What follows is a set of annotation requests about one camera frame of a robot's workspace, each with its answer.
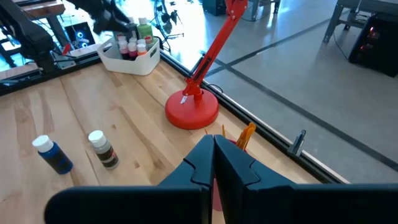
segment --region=wooden table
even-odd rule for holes
[[[167,98],[184,87],[165,62],[143,77],[97,64],[0,97],[0,223],[43,223],[47,200],[67,187],[158,184],[205,134],[178,129],[165,117]],[[207,130],[220,134],[222,124],[231,139],[245,127],[223,107]],[[115,170],[106,170],[90,147],[87,135],[96,129],[120,158]],[[41,134],[73,161],[70,173],[58,175],[32,147]],[[248,153],[294,182],[318,182],[257,134]],[[223,223],[222,213],[213,211],[213,221]]]

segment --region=orange object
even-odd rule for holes
[[[138,56],[144,55],[146,53],[148,53],[147,49],[146,49],[146,46],[144,44],[137,44],[137,54],[138,54]]]
[[[236,141],[236,146],[245,150],[246,145],[248,144],[248,141],[255,130],[256,130],[256,125],[253,122],[250,122],[249,125],[243,129],[241,135]]]
[[[194,67],[195,73],[187,79],[187,87],[172,94],[166,102],[166,117],[179,128],[204,128],[217,118],[217,99],[209,91],[201,89],[200,84],[247,8],[248,0],[226,0],[225,3],[227,19],[209,51]]]
[[[224,125],[222,125],[222,128],[223,128],[223,137],[225,138],[225,127],[224,127]]]

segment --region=metal clamp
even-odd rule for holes
[[[305,130],[301,130],[301,133],[296,137],[294,143],[287,150],[289,154],[295,155],[297,157],[301,155],[301,152],[303,151],[302,146],[304,143],[305,133],[306,133]]]

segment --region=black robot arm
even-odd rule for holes
[[[128,31],[129,19],[116,7],[114,0],[68,1],[90,14],[97,34],[104,30]],[[22,56],[33,59],[45,73],[58,69],[50,54],[55,47],[51,35],[30,21],[12,0],[0,0],[0,21],[4,34],[13,36],[21,43]]]

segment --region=pink bottle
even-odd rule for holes
[[[123,60],[129,60],[129,49],[127,47],[127,41],[120,41],[119,42],[119,51],[122,55]]]
[[[130,60],[135,60],[138,56],[137,45],[134,42],[128,44]]]

